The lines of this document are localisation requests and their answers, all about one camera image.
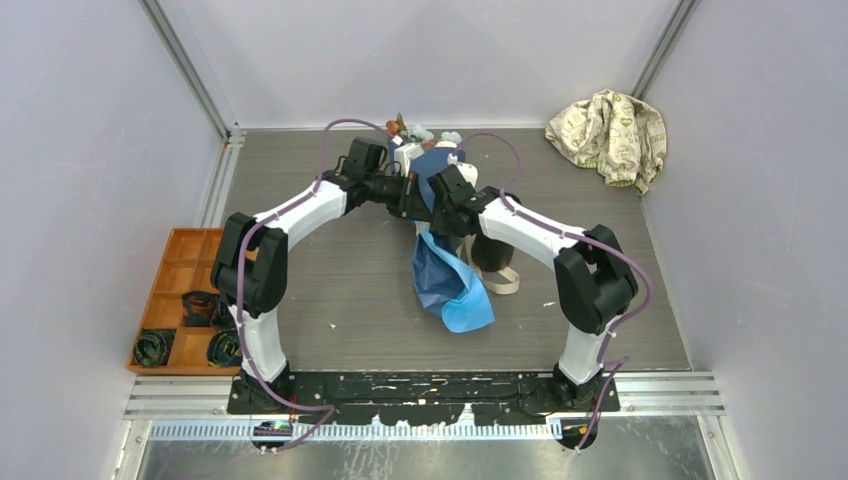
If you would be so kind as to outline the beige ribbon bow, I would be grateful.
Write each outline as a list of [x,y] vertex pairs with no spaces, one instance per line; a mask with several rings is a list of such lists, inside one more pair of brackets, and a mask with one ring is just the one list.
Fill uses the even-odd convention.
[[485,235],[468,235],[459,241],[457,254],[491,293],[512,295],[519,291],[521,277],[511,267],[513,246]]

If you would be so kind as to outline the blue paper flower bouquet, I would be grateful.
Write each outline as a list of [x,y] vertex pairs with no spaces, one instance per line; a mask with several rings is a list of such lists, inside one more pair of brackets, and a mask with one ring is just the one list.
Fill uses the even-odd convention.
[[[424,204],[432,212],[434,194],[427,179],[448,166],[447,156],[461,142],[461,134],[444,131],[436,135],[421,125],[407,125],[402,115],[387,121],[386,127],[405,142],[419,142],[424,148],[425,153],[411,163],[410,172],[416,175]],[[472,332],[492,324],[495,314],[486,288],[459,258],[458,241],[432,232],[427,220],[416,221],[414,226],[412,278],[422,308],[438,317],[452,333]]]

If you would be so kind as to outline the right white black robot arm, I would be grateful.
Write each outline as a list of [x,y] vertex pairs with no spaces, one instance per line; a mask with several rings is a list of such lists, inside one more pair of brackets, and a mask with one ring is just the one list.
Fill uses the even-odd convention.
[[553,272],[569,323],[566,345],[553,368],[555,396],[567,410],[582,409],[598,388],[610,338],[628,318],[639,291],[636,268],[615,234],[603,225],[581,230],[558,223],[494,187],[477,189],[457,164],[421,184],[432,196],[436,233],[470,240],[464,257],[473,272],[504,270],[517,250]]

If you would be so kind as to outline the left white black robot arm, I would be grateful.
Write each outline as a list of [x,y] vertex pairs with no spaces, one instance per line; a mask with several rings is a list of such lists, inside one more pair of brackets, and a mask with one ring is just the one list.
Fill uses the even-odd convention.
[[285,409],[293,391],[277,320],[292,248],[366,203],[382,204],[400,218],[422,204],[417,175],[390,168],[388,153],[386,145],[357,137],[337,166],[320,172],[300,194],[264,213],[236,212],[225,222],[210,281],[235,321],[242,381],[269,413]]

